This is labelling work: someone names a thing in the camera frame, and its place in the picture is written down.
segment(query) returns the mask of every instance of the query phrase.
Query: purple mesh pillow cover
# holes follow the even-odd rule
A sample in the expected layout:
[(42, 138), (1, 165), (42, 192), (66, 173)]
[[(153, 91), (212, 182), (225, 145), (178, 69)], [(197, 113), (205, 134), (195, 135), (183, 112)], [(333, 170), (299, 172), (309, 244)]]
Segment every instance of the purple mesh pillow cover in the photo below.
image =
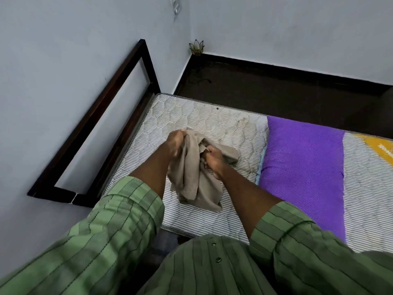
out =
[(277, 117), (268, 117), (268, 125), (259, 186), (345, 242), (344, 132)]

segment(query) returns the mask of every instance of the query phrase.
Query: dark wooden bed frame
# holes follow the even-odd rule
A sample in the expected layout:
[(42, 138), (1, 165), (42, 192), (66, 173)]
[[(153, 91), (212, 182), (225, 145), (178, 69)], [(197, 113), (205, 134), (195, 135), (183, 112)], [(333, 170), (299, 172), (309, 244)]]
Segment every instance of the dark wooden bed frame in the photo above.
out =
[[(55, 184), (71, 163), (72, 159), (141, 58), (145, 65), (150, 85), (136, 105), (134, 112), (125, 124), (119, 138), (116, 140), (87, 193), (78, 194), (63, 188), (55, 187)], [(136, 126), (144, 116), (145, 110), (152, 97), (160, 92), (146, 41), (140, 39), (27, 194), (40, 199), (94, 207), (99, 201), (100, 193), (116, 167), (120, 155), (127, 147)]]

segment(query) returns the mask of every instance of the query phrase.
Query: beige cloth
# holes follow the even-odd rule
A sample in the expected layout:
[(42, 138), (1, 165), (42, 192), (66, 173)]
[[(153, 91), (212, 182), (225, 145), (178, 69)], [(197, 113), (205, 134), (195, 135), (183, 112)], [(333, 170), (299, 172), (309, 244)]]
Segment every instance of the beige cloth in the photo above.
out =
[(208, 145), (220, 149), (228, 163), (238, 161), (238, 152), (230, 146), (215, 143), (205, 135), (187, 128), (178, 156), (169, 164), (168, 177), (180, 203), (219, 212), (222, 210), (221, 182), (204, 168), (201, 154)]

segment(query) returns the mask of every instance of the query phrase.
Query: human hand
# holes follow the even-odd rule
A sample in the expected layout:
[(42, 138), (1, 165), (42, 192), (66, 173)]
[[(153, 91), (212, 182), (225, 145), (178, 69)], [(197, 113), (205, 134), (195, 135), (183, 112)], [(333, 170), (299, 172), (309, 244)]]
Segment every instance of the human hand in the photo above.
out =
[(220, 149), (209, 145), (206, 147), (209, 152), (204, 154), (208, 167), (213, 171), (214, 177), (222, 181), (222, 171), (227, 165)]
[(179, 148), (183, 143), (184, 136), (185, 136), (184, 129), (175, 130), (169, 134), (165, 143), (167, 143), (167, 145), (169, 146), (169, 151), (171, 153), (172, 159), (174, 159), (177, 156)]

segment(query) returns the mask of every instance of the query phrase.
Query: white quilted mattress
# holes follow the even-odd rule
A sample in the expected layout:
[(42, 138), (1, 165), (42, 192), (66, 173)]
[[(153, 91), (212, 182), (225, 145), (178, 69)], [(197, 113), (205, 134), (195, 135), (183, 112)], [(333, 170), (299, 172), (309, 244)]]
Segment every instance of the white quilted mattress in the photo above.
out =
[[(120, 178), (143, 163), (168, 134), (190, 127), (218, 143), (239, 151), (235, 169), (254, 182), (269, 130), (267, 116), (243, 110), (159, 94), (151, 102), (103, 195)], [(393, 168), (360, 138), (344, 135), (344, 220), (348, 245), (355, 251), (393, 252)], [(162, 228), (197, 237), (228, 236), (248, 243), (227, 190), (223, 187), (222, 212), (180, 204), (166, 180)]]

